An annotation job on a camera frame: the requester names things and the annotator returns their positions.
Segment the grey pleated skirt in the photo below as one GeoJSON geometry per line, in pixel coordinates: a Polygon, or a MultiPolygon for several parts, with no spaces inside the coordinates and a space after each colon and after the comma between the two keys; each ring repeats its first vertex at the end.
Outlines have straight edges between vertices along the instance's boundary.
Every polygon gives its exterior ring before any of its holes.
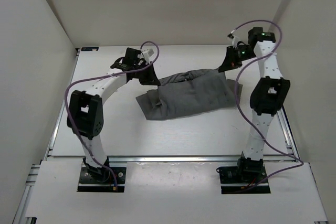
{"type": "Polygon", "coordinates": [[[234,108],[235,80],[217,69],[198,69],[160,79],[156,89],[136,97],[145,118],[164,121],[234,108]]]}

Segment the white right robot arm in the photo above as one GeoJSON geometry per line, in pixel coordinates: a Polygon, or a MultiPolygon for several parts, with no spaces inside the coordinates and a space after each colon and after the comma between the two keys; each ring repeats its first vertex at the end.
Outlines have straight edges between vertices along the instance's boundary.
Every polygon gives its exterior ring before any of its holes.
{"type": "Polygon", "coordinates": [[[262,163],[269,126],[283,106],[290,81],[285,79],[279,70],[274,33],[254,27],[248,32],[247,44],[240,41],[233,32],[228,38],[232,44],[226,48],[226,56],[218,71],[238,69],[242,67],[243,61],[251,60],[251,63],[258,63],[260,73],[260,79],[251,93],[249,102],[252,109],[252,120],[248,121],[251,125],[250,136],[239,159],[242,165],[236,168],[236,177],[242,182],[247,182],[255,175],[255,170],[250,164],[262,163]]]}

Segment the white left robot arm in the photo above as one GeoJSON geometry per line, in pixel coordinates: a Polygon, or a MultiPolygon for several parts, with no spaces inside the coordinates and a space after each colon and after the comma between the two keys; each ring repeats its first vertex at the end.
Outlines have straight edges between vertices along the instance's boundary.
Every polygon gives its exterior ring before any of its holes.
{"type": "Polygon", "coordinates": [[[65,95],[66,99],[70,99],[66,105],[67,126],[80,140],[85,152],[85,164],[93,167],[91,174],[98,182],[105,182],[110,176],[108,157],[100,139],[104,124],[103,105],[119,88],[133,79],[143,86],[159,86],[154,62],[151,61],[153,55],[152,48],[128,47],[125,55],[118,58],[105,75],[76,82],[95,80],[89,88],[65,95]]]}

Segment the left blue corner label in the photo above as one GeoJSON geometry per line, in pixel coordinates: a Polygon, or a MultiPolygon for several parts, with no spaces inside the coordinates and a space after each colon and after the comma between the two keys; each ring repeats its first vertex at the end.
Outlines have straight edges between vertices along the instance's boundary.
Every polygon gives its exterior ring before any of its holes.
{"type": "Polygon", "coordinates": [[[82,47],[81,51],[98,51],[99,47],[82,47]]]}

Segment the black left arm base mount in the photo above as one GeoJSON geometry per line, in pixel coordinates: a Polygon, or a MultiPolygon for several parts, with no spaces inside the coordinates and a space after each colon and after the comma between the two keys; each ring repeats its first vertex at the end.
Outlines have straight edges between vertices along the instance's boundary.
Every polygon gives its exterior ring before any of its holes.
{"type": "Polygon", "coordinates": [[[86,193],[123,193],[127,168],[122,166],[111,167],[115,177],[108,169],[95,168],[86,163],[83,158],[77,192],[86,193]]]}

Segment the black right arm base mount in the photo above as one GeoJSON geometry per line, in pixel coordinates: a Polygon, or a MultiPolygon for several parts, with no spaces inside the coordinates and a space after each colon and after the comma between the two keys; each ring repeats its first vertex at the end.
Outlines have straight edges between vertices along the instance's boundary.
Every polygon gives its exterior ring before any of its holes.
{"type": "Polygon", "coordinates": [[[220,166],[221,194],[270,194],[267,174],[262,159],[253,161],[241,157],[236,166],[220,166]]]}

